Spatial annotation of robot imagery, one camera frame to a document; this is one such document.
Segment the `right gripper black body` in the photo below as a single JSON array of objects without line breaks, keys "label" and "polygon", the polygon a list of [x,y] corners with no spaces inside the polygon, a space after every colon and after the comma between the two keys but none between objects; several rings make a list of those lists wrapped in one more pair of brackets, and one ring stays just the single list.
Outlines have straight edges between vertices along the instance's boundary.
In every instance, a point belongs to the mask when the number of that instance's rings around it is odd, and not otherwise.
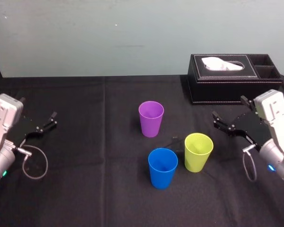
[{"label": "right gripper black body", "polygon": [[229,135],[245,138],[258,152],[272,138],[268,126],[253,112],[236,117],[229,125]]}]

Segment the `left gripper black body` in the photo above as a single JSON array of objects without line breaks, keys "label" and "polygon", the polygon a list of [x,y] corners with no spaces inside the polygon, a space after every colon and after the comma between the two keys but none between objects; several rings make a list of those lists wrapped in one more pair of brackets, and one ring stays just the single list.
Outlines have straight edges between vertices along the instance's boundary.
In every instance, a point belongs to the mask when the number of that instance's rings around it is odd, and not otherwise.
[{"label": "left gripper black body", "polygon": [[38,123],[28,116],[21,116],[18,123],[16,123],[7,133],[6,139],[16,147],[20,147],[24,140],[27,139],[30,133],[36,132]]}]

